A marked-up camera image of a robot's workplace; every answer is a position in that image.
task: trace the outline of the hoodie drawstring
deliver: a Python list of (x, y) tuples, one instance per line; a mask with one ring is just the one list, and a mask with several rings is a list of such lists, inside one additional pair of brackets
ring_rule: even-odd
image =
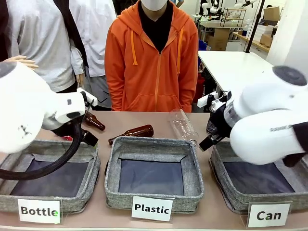
[(134, 45), (134, 31), (132, 30), (130, 33), (130, 41), (131, 41), (131, 51), (133, 52), (133, 59), (134, 63), (133, 65), (137, 66), (137, 59), (136, 59), (136, 52), (135, 52), (135, 45)]
[(184, 28), (182, 27), (179, 38), (179, 46), (178, 46), (178, 61), (177, 61), (178, 74), (180, 73), (180, 66), (181, 66), (181, 47), (182, 47), (183, 31)]

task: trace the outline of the gray pants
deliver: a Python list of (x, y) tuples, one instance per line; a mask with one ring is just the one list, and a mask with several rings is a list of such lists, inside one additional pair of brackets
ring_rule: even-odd
[(84, 80), (84, 89), (98, 99), (99, 106), (111, 108), (106, 76), (86, 78)]

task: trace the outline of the person in orange hoodie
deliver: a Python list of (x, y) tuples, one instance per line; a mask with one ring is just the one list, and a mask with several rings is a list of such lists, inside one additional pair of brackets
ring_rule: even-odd
[(114, 111), (191, 112), (198, 31), (168, 0), (139, 0), (110, 26), (105, 70)]

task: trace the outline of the black pole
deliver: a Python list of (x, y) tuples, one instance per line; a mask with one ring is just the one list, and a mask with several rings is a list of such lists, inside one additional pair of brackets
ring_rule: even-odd
[(248, 46), (247, 46), (247, 49), (246, 49), (245, 53), (249, 53), (252, 41), (254, 40), (254, 36), (256, 34), (256, 30), (257, 30), (257, 27), (258, 27), (258, 23), (259, 23), (259, 20), (261, 18), (261, 15), (262, 15), (262, 10), (263, 10), (264, 3), (265, 3), (265, 0), (262, 0), (259, 13), (257, 14), (257, 18), (256, 18), (256, 22), (255, 22), (255, 25), (254, 25), (254, 29), (252, 30), (251, 37), (250, 37), (250, 40), (249, 40), (249, 43), (248, 43)]

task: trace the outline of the pocket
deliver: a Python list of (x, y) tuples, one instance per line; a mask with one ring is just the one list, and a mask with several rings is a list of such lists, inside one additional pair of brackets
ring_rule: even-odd
[(157, 101), (158, 112), (171, 112), (174, 109), (181, 109), (181, 104), (175, 95), (159, 95)]
[(140, 95), (125, 109), (130, 112), (153, 112), (155, 111), (155, 96)]

